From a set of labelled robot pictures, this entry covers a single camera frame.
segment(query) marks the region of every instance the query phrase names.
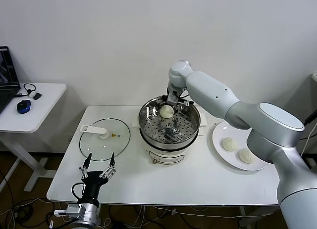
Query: stainless steel pot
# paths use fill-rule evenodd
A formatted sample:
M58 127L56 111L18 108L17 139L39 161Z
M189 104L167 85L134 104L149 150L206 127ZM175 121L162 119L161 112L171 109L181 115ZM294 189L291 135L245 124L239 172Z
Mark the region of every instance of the stainless steel pot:
M180 151L195 141L200 126L197 108L189 104L173 106L174 115L165 119L159 115L166 105L161 96L151 99L140 110L139 125L143 139L152 147L162 151Z

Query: white plate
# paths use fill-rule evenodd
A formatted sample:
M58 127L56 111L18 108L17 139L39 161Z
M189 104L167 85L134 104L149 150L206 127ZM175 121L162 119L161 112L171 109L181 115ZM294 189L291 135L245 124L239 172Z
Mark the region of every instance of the white plate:
M239 157L239 151L247 147L247 139L251 132L249 130L236 129L227 122L218 124L212 133L212 142L219 155L230 165L246 171L258 171L268 165L267 162L259 159L253 153L254 161L251 164L244 163ZM238 149L234 152L228 152L222 147L222 140L231 137L236 140Z

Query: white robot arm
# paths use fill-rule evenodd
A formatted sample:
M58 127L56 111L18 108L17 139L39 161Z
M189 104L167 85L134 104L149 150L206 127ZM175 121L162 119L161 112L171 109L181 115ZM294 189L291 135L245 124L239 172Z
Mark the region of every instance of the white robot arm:
M175 63L169 71L167 103L176 105L181 94L189 96L207 112L238 129L252 128L249 149L260 159L274 163L280 183L277 198L289 229L317 227L317 176L296 150L304 125L283 109L268 103L246 104L216 79L193 71L188 61Z

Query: computer mouse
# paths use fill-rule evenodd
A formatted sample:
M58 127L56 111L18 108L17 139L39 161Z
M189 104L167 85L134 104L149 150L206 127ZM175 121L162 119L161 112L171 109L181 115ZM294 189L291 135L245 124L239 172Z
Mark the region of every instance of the computer mouse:
M29 112L30 108L31 108L31 101L29 99L19 102L16 106L16 110L20 114L25 114L25 113Z

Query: white table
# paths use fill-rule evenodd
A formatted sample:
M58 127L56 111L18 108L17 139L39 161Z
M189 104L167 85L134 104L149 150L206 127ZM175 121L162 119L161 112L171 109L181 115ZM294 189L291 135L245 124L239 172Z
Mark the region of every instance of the white table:
M53 201L75 201L71 193L80 182L85 157L79 149L82 124L90 125L102 118L118 118L130 128L131 140L116 157L117 172L101 187L101 204L241 206L278 205L276 190L279 178L274 165L257 172L236 169L217 154L209 142L210 129L222 121L206 114L208 126L176 165L153 164L145 154L137 122L140 106L89 106L72 138L56 176L47 192ZM109 161L91 161L90 171L103 171ZM80 187L75 191L81 195Z
M20 92L26 94L23 84L24 83L20 83ZM17 156L17 160L14 162L5 178L7 180L10 178L20 159L34 171L26 184L24 191L32 191L38 178L53 178L56 171L46 170L44 166L48 159L42 158L37 162L14 137L10 136L10 133L30 134L35 132L66 90L65 84L33 84L36 86L36 91L42 94L41 98L38 100L34 100L28 96L14 98L0 114L0 132L2 132L0 133L0 141L2 141L15 156ZM17 103L23 99L31 100L31 109L25 114L19 114L16 110L16 106ZM4 186L5 181L2 181L0 184L0 192Z

